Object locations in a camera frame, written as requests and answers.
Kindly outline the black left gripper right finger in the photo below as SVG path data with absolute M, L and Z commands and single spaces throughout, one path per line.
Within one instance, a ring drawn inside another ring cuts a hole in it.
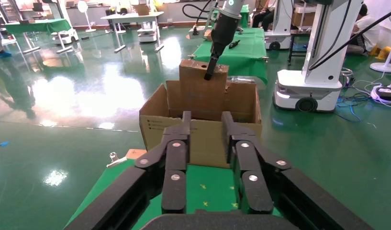
M 238 208 L 244 214 L 272 214 L 274 204 L 266 179 L 290 169 L 291 164 L 264 147 L 255 132 L 236 123 L 229 111 L 222 113 L 222 125 Z

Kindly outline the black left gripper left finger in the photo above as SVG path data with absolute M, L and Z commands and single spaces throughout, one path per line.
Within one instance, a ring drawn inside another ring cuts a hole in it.
M 144 169 L 154 185 L 152 196 L 162 195 L 163 214 L 186 213 L 190 122 L 191 112 L 184 111 L 181 123 L 166 127 L 160 143 L 135 161 L 135 166 Z

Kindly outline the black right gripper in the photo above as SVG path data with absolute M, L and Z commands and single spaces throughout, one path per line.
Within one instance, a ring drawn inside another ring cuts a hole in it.
M 211 32 L 211 57 L 204 75 L 205 80 L 209 81 L 212 78 L 218 59 L 223 54 L 225 48 L 232 42 L 240 20 L 240 14 L 217 14 L 217 18 Z

